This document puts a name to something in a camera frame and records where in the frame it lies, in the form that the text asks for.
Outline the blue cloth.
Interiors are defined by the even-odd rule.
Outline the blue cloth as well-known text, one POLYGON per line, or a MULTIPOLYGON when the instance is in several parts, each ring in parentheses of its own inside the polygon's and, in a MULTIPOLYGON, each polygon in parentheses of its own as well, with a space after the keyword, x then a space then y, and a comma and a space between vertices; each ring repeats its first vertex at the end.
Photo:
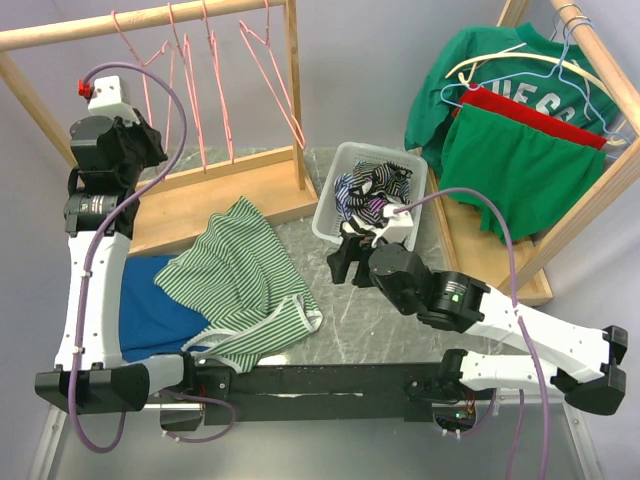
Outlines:
POLYGON ((131 257, 126 260, 119 308, 119 342, 128 363, 152 355, 179 352, 207 325, 196 311, 172 300, 154 278, 171 255, 131 257))

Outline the pink hanger with blue top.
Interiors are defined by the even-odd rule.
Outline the pink hanger with blue top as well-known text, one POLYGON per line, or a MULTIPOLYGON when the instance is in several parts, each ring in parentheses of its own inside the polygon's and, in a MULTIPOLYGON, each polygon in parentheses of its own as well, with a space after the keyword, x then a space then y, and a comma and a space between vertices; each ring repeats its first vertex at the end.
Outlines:
POLYGON ((275 59, 275 55, 272 49, 271 35, 270 35, 270 3, 268 0, 261 2, 261 6, 265 9, 265 25, 264 34, 260 35, 253 29, 251 29, 243 20, 239 21, 239 29, 241 37, 255 62, 263 80, 265 81, 272 97, 274 98, 276 105, 283 116, 295 144, 304 149, 306 147, 306 137, 302 129, 301 123, 298 119, 298 115, 294 112, 294 106, 292 99, 288 92, 288 87, 285 85, 284 77, 281 73, 279 65, 275 59), (280 87, 280 93, 276 92, 274 84, 271 82, 271 78, 267 74, 263 63, 258 58, 258 55, 254 49, 254 43, 257 42, 263 46, 268 54, 277 84, 280 87))

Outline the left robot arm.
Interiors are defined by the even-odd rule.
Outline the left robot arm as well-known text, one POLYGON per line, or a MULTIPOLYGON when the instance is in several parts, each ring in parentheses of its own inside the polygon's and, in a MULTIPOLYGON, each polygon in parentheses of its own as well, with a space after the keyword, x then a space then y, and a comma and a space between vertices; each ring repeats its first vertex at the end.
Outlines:
POLYGON ((134 412, 165 389, 176 401, 200 388, 186 354, 162 352, 127 362, 119 340, 121 286, 140 202, 142 171, 167 158, 160 133, 134 112, 131 118, 90 116, 70 128, 77 161, 64 207, 71 260, 63 338, 35 392, 64 412, 134 412))

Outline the blue white striped tank top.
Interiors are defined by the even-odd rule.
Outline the blue white striped tank top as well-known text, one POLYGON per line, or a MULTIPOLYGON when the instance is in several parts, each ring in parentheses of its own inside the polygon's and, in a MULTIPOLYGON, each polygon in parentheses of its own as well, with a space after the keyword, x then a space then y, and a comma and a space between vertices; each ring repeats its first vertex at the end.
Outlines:
POLYGON ((343 173, 335 179, 335 206, 337 212, 345 219, 349 219, 353 214, 356 197, 352 189, 355 187, 356 180, 351 173, 343 173))

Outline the green striped tank top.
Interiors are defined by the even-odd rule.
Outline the green striped tank top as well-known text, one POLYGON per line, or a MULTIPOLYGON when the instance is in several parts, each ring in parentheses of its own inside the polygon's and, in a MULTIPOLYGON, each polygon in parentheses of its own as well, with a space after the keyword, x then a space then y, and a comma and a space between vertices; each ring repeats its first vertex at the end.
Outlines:
POLYGON ((246 198, 213 214, 193 246, 169 260, 154 283, 206 321, 184 350, 239 374, 306 339, 323 322, 285 247, 246 198))

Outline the dark thin striped tank top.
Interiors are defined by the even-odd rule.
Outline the dark thin striped tank top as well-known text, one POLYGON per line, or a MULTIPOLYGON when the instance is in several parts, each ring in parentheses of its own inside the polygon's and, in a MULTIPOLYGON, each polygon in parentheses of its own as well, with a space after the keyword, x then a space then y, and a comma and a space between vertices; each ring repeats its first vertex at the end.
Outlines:
POLYGON ((355 198, 368 200, 382 192, 406 204, 412 175, 410 169, 393 162, 375 164, 359 161, 353 169, 349 193, 355 198))

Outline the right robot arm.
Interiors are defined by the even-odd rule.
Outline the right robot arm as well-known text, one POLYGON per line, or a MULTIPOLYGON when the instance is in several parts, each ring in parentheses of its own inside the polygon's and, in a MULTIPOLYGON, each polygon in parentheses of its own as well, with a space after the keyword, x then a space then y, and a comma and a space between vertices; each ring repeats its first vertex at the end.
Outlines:
POLYGON ((621 363, 628 333, 571 324, 526 305, 456 271, 431 270, 398 243, 374 246, 364 235, 347 235, 326 258, 331 280, 342 284, 349 268, 353 284, 375 287, 404 316, 442 331, 494 340, 515 355, 449 349, 424 388, 436 399, 457 401, 466 393, 510 389, 559 392, 571 406, 610 416, 626 394, 621 363))

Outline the black white striped tank top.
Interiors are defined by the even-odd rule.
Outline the black white striped tank top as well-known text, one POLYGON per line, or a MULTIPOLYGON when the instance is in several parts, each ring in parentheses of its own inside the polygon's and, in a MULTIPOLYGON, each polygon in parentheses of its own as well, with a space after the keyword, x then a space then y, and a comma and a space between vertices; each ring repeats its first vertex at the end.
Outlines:
POLYGON ((389 204, 401 204, 401 199, 382 191, 365 196, 350 193, 337 195, 336 209, 342 217, 340 235, 385 227, 388 219, 383 210, 389 204))

